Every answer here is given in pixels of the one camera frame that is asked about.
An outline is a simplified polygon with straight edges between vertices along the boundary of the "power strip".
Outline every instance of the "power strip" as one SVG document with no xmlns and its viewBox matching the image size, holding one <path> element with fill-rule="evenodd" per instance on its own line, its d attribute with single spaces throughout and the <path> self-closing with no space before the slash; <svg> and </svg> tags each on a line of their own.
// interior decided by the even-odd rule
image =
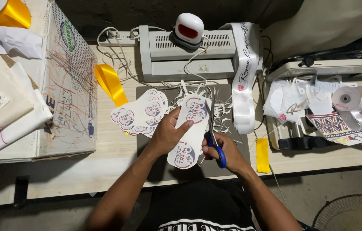
<svg viewBox="0 0 362 231">
<path fill-rule="evenodd" d="M 121 38 L 117 38 L 120 42 L 121 46 L 138 46 L 139 44 L 139 38 L 138 38 L 138 32 L 134 31 L 135 39 L 130 39 L 130 32 L 129 31 L 120 31 Z M 109 35 L 109 39 L 105 41 L 100 41 L 101 46 L 119 46 L 117 43 L 117 40 L 112 37 L 112 35 Z"/>
</svg>

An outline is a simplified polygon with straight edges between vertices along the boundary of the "black t-shirt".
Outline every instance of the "black t-shirt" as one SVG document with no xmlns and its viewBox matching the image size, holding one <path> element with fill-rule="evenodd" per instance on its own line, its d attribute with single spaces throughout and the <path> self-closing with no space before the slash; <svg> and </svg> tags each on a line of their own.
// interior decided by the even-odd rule
<svg viewBox="0 0 362 231">
<path fill-rule="evenodd" d="M 214 179 L 159 188 L 137 230 L 255 231 L 246 197 L 238 184 Z"/>
</svg>

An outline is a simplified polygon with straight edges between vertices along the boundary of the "fan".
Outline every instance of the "fan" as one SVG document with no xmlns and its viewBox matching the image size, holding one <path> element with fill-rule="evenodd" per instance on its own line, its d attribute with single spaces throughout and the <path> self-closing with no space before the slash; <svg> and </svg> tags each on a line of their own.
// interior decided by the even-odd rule
<svg viewBox="0 0 362 231">
<path fill-rule="evenodd" d="M 362 231 L 362 194 L 327 202 L 312 223 L 321 231 Z"/>
</svg>

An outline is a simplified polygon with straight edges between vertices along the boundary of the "dark wall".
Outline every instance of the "dark wall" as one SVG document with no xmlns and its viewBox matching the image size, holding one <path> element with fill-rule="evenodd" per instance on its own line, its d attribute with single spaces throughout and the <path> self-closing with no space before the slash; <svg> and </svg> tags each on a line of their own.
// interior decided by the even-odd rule
<svg viewBox="0 0 362 231">
<path fill-rule="evenodd" d="M 303 0 L 56 0 L 74 27 L 86 35 L 107 26 L 128 31 L 139 25 L 170 30 L 180 13 L 199 16 L 206 30 L 249 21 L 261 28 L 291 18 Z"/>
</svg>

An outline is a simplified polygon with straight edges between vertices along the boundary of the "mini heat press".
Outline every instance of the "mini heat press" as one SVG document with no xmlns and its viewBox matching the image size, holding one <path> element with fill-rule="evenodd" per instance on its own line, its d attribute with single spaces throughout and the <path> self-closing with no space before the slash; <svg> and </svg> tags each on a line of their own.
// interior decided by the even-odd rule
<svg viewBox="0 0 362 231">
<path fill-rule="evenodd" d="M 204 23 L 192 13 L 182 13 L 178 16 L 173 29 L 176 42 L 186 48 L 195 50 L 202 44 L 204 34 Z"/>
</svg>

